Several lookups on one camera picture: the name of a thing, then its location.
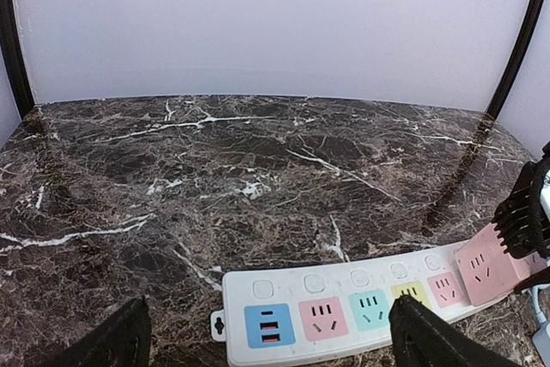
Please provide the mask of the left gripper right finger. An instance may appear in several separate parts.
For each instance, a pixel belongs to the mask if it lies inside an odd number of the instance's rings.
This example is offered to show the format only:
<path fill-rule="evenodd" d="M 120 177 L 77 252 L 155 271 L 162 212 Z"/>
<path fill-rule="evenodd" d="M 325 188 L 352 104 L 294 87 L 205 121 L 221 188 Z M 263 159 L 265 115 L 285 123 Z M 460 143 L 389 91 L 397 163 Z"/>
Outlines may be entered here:
<path fill-rule="evenodd" d="M 396 299 L 389 312 L 389 321 L 398 366 L 515 365 L 458 332 L 413 297 Z"/>

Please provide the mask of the white multicolour power strip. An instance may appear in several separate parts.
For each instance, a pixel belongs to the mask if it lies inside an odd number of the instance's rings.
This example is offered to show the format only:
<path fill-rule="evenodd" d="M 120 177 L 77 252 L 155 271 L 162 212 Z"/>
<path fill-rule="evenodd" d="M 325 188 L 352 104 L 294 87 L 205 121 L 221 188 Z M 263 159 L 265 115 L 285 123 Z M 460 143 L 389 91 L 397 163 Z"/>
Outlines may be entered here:
<path fill-rule="evenodd" d="M 473 315 L 455 261 L 459 242 L 322 266 L 229 272 L 211 337 L 231 366 L 295 366 L 391 343 L 389 311 L 406 294 L 452 323 Z"/>

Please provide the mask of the pink cube socket adapter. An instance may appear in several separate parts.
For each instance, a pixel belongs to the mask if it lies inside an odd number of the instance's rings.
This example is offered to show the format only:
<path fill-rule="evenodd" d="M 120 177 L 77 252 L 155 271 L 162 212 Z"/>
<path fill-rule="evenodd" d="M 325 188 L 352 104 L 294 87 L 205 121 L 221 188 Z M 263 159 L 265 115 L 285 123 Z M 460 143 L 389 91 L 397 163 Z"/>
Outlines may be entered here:
<path fill-rule="evenodd" d="M 469 301 L 475 307 L 508 296 L 517 284 L 547 267 L 547 261 L 536 252 L 520 259 L 507 254 L 495 228 L 495 223 L 489 223 L 454 252 Z"/>

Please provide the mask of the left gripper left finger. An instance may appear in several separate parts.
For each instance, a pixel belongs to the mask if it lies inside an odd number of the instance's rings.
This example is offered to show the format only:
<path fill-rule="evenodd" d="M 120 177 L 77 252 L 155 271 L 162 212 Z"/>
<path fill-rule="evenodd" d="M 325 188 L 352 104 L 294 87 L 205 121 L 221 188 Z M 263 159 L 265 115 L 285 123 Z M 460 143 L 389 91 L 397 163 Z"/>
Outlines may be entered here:
<path fill-rule="evenodd" d="M 51 360 L 51 366 L 148 366 L 151 320 L 145 297 L 133 298 Z"/>

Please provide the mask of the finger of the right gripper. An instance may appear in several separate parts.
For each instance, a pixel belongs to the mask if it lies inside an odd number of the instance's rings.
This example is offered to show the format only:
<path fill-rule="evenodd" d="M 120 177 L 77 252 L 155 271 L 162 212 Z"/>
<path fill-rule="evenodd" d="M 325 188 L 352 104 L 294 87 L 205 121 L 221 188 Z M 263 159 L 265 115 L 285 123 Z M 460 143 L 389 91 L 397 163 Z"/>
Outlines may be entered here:
<path fill-rule="evenodd" d="M 495 211 L 492 222 L 499 245 L 515 259 L 533 252 L 549 257 L 549 217 L 541 201 L 548 162 L 527 162 L 507 199 Z"/>

